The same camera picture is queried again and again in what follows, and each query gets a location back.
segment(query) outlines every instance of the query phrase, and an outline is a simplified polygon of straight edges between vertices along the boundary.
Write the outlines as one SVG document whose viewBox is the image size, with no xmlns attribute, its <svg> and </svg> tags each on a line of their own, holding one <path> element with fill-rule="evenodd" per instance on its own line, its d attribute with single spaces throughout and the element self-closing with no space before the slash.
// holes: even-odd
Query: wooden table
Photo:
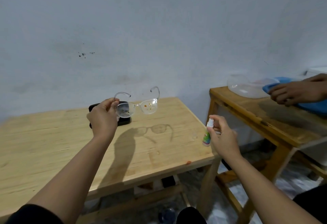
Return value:
<svg viewBox="0 0 327 224">
<path fill-rule="evenodd" d="M 87 108 L 14 117 L 0 127 L 0 222 L 35 195 L 92 138 Z M 87 200 L 210 165 L 197 209 L 205 214 L 220 157 L 202 145 L 205 126 L 178 99 L 162 98 L 151 115 L 117 128 Z M 81 216 L 91 223 L 181 193 L 180 185 Z"/>
<path fill-rule="evenodd" d="M 256 163 L 256 167 L 263 169 L 262 173 L 269 180 L 276 180 L 293 155 L 326 178 L 325 171 L 308 162 L 297 150 L 327 140 L 327 118 L 296 107 L 278 105 L 270 98 L 244 98 L 231 92 L 227 87 L 211 88 L 210 96 L 208 119 L 209 115 L 217 113 L 218 106 L 222 106 L 277 146 L 269 161 Z M 232 181 L 231 179 L 237 177 L 233 171 L 228 171 L 218 174 L 216 182 L 239 214 L 237 223 L 249 223 L 254 213 L 253 204 L 247 201 L 242 208 L 225 185 Z"/>
</svg>

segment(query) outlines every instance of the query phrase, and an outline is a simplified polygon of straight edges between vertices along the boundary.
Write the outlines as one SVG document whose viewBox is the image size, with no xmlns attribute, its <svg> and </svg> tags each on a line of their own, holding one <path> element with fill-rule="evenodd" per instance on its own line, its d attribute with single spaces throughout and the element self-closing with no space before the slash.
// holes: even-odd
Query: spray bottle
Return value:
<svg viewBox="0 0 327 224">
<path fill-rule="evenodd" d="M 214 127 L 214 120 L 213 119 L 209 119 L 208 123 L 207 123 L 207 127 Z M 204 134 L 204 137 L 203 137 L 203 141 L 202 141 L 202 144 L 206 147 L 210 146 L 210 134 L 208 131 L 206 131 L 206 133 Z"/>
</svg>

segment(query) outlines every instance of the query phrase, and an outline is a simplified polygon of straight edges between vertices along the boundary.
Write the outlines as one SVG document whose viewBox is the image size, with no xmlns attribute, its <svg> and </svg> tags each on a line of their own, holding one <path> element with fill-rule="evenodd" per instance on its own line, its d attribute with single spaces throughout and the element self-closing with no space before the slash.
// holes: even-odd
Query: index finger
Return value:
<svg viewBox="0 0 327 224">
<path fill-rule="evenodd" d="M 115 99 L 113 99 L 113 98 L 108 98 L 108 99 L 102 101 L 102 102 L 99 104 L 99 107 L 102 107 L 102 108 L 108 109 L 108 108 L 111 106 L 111 104 L 112 104 L 113 102 L 115 102 L 115 101 L 119 101 L 119 99 L 118 99 L 118 98 L 115 98 Z"/>
<path fill-rule="evenodd" d="M 221 131 L 224 131 L 225 129 L 229 128 L 228 123 L 224 117 L 220 115 L 210 115 L 209 118 L 218 121 Z"/>
<path fill-rule="evenodd" d="M 272 94 L 273 91 L 282 89 L 285 87 L 286 84 L 278 84 L 276 86 L 274 86 L 272 89 L 269 90 L 268 94 Z"/>
</svg>

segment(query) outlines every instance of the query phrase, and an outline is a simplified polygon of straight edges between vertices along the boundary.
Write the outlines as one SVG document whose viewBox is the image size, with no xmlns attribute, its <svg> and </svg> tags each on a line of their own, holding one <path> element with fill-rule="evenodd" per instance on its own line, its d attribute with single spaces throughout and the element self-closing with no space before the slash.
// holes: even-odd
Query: transparent plastic bowl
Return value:
<svg viewBox="0 0 327 224">
<path fill-rule="evenodd" d="M 245 98 L 266 98 L 269 95 L 262 90 L 262 87 L 278 82 L 279 80 L 273 78 L 264 78 L 255 82 L 250 82 L 248 78 L 242 74 L 232 74 L 227 79 L 227 86 L 233 93 Z"/>
</svg>

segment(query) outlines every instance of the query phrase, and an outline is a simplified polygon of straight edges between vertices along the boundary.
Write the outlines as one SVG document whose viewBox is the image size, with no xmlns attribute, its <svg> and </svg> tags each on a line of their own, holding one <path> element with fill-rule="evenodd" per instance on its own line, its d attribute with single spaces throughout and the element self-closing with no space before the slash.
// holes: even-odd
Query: forearm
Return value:
<svg viewBox="0 0 327 224">
<path fill-rule="evenodd" d="M 65 224 L 75 223 L 112 138 L 93 138 L 28 203 L 42 206 Z"/>
<path fill-rule="evenodd" d="M 243 157 L 226 160 L 265 224 L 320 223 L 265 178 Z"/>
</svg>

